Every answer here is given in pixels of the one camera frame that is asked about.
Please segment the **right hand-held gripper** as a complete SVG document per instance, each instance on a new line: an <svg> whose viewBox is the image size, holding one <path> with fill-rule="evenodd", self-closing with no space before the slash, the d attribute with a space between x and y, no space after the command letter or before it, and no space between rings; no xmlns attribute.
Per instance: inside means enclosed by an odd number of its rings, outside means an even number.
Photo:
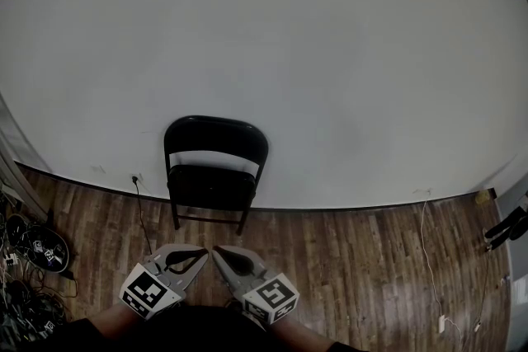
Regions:
<svg viewBox="0 0 528 352"><path fill-rule="evenodd" d="M217 246L212 256L243 310L256 319L272 325L296 308L299 292L283 273L259 279L267 268L256 252L238 246ZM253 281L241 287L244 280Z"/></svg>

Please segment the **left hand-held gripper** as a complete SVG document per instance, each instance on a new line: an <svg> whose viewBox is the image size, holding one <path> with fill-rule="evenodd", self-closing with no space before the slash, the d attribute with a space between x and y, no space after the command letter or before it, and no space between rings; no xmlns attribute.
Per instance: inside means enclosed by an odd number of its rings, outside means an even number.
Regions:
<svg viewBox="0 0 528 352"><path fill-rule="evenodd" d="M183 291L206 263L205 248L167 244L131 270L119 292L120 301L149 320L184 299Z"/></svg>

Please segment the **black folding chair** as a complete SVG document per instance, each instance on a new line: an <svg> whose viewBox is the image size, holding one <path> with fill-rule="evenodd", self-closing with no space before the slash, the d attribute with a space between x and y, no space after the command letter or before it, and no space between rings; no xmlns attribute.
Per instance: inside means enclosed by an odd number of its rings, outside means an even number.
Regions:
<svg viewBox="0 0 528 352"><path fill-rule="evenodd" d="M235 225L241 235L269 153L265 134L240 120L188 115L171 123L163 137L167 188L175 229L182 219ZM252 174L214 164L172 164L178 153L223 153L257 166ZM178 208L240 212L239 220L183 216Z"/></svg>

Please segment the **person's right forearm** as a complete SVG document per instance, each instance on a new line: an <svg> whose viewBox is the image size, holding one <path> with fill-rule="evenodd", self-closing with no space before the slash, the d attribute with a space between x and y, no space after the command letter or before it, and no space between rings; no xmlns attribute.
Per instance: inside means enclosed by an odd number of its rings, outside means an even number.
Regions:
<svg viewBox="0 0 528 352"><path fill-rule="evenodd" d="M320 335L288 315L266 326L271 334L288 352L328 352L334 340Z"/></svg>

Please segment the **person's left forearm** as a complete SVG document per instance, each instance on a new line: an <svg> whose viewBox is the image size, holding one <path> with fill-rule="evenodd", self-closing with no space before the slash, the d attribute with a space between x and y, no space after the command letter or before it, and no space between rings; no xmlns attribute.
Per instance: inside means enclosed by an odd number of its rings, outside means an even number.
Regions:
<svg viewBox="0 0 528 352"><path fill-rule="evenodd" d="M104 337L112 340L120 339L144 322L137 312L123 303L117 303L88 320Z"/></svg>

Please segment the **person's black clothing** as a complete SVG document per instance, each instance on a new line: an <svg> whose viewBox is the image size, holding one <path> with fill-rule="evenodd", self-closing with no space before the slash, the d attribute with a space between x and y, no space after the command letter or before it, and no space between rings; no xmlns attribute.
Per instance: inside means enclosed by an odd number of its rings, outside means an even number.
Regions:
<svg viewBox="0 0 528 352"><path fill-rule="evenodd" d="M229 307L183 306L161 312L117 340L83 318L60 327L44 352L288 352L266 326ZM366 352L335 341L328 352Z"/></svg>

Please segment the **round black case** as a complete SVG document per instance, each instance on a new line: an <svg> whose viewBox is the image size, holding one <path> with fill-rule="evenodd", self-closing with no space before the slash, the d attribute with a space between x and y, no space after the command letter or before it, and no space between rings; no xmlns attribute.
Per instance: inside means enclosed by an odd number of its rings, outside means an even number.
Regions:
<svg viewBox="0 0 528 352"><path fill-rule="evenodd" d="M31 223L20 214L7 219L6 229L10 245L32 265L51 273L62 273L68 268L68 245L55 231Z"/></svg>

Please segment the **grey metal beam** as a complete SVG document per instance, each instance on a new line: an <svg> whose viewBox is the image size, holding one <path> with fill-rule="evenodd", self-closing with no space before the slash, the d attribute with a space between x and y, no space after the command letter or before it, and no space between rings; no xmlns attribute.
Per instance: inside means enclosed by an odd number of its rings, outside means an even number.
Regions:
<svg viewBox="0 0 528 352"><path fill-rule="evenodd" d="M21 131L0 93L0 193L11 196L40 221L46 222L49 207L44 205L18 166L25 160L48 168Z"/></svg>

